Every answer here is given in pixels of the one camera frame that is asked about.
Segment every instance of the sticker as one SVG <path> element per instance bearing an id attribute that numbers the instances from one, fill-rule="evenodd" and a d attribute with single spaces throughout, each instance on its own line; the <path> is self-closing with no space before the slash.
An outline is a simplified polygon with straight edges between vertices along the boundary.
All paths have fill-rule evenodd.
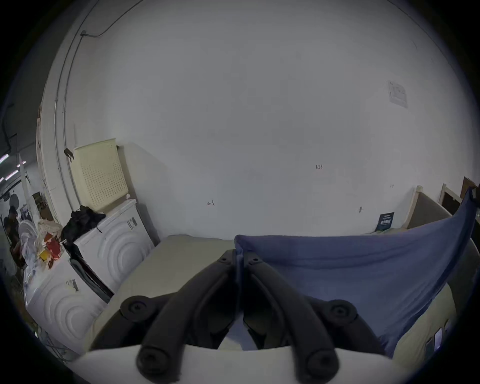
<path id="1" fill-rule="evenodd" d="M 128 226 L 132 230 L 137 226 L 137 221 L 135 220 L 134 217 L 132 217 L 130 220 L 128 220 Z"/>
<path id="2" fill-rule="evenodd" d="M 67 280 L 67 281 L 65 281 L 65 283 L 69 287 L 72 287 L 75 290 L 75 292 L 78 292 L 77 282 L 75 281 L 75 279 Z"/>
<path id="3" fill-rule="evenodd" d="M 375 232 L 389 229 L 392 226 L 393 214 L 394 212 L 381 214 Z"/>

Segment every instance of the electrical cable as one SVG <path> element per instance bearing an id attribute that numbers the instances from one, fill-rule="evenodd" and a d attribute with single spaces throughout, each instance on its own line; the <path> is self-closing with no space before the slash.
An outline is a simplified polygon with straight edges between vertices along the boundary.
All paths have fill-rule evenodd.
<path id="1" fill-rule="evenodd" d="M 132 5 L 129 9 L 127 9 L 124 13 L 122 13 L 112 24 L 108 26 L 108 28 L 103 31 L 99 35 L 90 35 L 88 34 L 85 30 L 80 33 L 80 36 L 86 36 L 86 37 L 100 37 L 102 36 L 106 31 L 108 31 L 118 20 L 120 20 L 124 15 L 126 15 L 128 12 L 130 12 L 133 8 L 135 8 L 138 4 L 140 4 L 143 0 L 140 0 L 136 2 L 134 5 Z"/>

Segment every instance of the white wall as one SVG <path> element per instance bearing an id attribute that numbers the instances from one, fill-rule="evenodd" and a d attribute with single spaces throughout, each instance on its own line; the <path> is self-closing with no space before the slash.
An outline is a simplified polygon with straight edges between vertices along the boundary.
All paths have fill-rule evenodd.
<path id="1" fill-rule="evenodd" d="M 468 92 L 387 1 L 146 0 L 81 42 L 65 130 L 70 148 L 117 138 L 160 237 L 357 234 L 401 225 L 417 184 L 480 181 Z"/>

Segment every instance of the wooden frame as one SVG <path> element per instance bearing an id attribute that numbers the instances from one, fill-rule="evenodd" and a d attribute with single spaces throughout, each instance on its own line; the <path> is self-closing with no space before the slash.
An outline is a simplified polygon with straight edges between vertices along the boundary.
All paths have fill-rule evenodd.
<path id="1" fill-rule="evenodd" d="M 423 192 L 423 187 L 421 185 L 417 185 L 415 192 L 413 193 L 412 199 L 410 201 L 410 208 L 408 209 L 407 219 L 402 225 L 402 228 L 407 229 L 408 225 L 410 224 L 410 220 L 413 216 L 413 211 L 415 210 L 415 206 L 417 205 L 417 200 L 419 198 L 419 192 Z"/>

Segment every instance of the person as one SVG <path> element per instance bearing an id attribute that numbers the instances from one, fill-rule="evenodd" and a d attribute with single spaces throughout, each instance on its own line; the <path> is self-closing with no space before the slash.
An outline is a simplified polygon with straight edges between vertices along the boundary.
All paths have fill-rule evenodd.
<path id="1" fill-rule="evenodd" d="M 8 211 L 8 216 L 3 220 L 3 226 L 5 227 L 7 236 L 11 242 L 10 252 L 12 253 L 16 264 L 21 268 L 24 264 L 24 260 L 21 253 L 20 236 L 18 234 L 17 210 L 13 205 Z"/>

